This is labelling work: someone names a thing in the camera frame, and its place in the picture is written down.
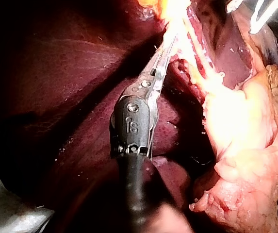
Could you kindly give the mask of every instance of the screw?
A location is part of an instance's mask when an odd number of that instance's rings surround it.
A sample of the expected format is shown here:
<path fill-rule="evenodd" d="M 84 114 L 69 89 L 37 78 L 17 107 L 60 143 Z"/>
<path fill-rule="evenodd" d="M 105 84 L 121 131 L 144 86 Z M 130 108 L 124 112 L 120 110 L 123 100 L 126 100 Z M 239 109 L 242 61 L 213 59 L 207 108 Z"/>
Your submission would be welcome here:
<path fill-rule="evenodd" d="M 143 87 L 148 88 L 148 87 L 150 87 L 152 84 L 151 84 L 150 81 L 143 80 L 142 83 L 141 83 L 141 85 L 142 85 Z"/>
<path fill-rule="evenodd" d="M 131 113 L 136 113 L 139 111 L 139 106 L 136 103 L 130 103 L 128 104 L 127 109 Z"/>

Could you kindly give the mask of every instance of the metal jaw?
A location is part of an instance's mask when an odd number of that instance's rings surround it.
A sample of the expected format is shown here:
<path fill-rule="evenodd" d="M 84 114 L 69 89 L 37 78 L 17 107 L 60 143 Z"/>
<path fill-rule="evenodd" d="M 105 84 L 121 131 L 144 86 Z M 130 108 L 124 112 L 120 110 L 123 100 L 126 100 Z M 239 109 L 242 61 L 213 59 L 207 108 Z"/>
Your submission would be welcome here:
<path fill-rule="evenodd" d="M 137 80 L 121 94 L 110 120 L 112 157 L 138 153 L 152 158 L 152 141 L 159 119 L 157 99 L 175 39 L 168 47 L 161 44 Z"/>

